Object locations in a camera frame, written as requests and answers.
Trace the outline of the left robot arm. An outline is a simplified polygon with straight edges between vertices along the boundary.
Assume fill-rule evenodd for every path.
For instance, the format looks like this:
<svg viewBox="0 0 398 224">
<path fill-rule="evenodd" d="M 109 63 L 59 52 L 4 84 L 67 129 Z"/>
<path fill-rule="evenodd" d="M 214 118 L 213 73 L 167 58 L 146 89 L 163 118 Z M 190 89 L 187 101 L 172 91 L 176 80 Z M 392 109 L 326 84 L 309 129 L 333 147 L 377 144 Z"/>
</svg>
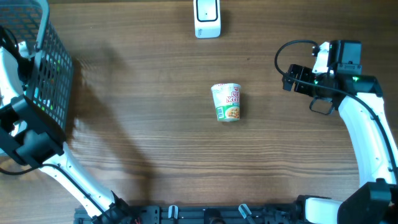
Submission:
<svg viewBox="0 0 398 224">
<path fill-rule="evenodd" d="M 1 150 L 16 163 L 54 178 L 86 210 L 92 223 L 133 223 L 129 205 L 97 182 L 74 158 L 60 126 L 25 96 L 20 78 L 34 63 L 1 28 Z"/>
</svg>

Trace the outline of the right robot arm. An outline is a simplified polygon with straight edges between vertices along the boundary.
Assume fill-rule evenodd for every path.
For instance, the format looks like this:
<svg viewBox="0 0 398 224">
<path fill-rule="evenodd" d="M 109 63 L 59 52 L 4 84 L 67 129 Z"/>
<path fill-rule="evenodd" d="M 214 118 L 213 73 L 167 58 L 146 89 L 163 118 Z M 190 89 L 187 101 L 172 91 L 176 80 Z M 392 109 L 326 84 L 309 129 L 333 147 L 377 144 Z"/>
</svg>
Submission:
<svg viewBox="0 0 398 224">
<path fill-rule="evenodd" d="M 339 202 L 318 196 L 297 199 L 296 222 L 397 223 L 397 146 L 389 128 L 382 88 L 376 77 L 364 75 L 362 44 L 357 40 L 313 40 L 313 68 L 291 64 L 282 88 L 331 104 L 353 145 L 359 189 Z"/>
</svg>

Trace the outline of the cup noodles container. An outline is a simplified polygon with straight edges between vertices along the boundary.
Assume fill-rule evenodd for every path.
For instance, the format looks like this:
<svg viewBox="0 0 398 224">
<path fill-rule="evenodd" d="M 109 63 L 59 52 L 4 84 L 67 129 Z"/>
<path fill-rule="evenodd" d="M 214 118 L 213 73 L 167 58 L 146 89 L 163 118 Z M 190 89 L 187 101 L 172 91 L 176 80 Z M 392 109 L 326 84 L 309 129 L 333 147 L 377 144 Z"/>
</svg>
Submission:
<svg viewBox="0 0 398 224">
<path fill-rule="evenodd" d="M 211 87 L 216 117 L 219 122 L 240 119 L 240 89 L 236 83 L 219 83 Z"/>
</svg>

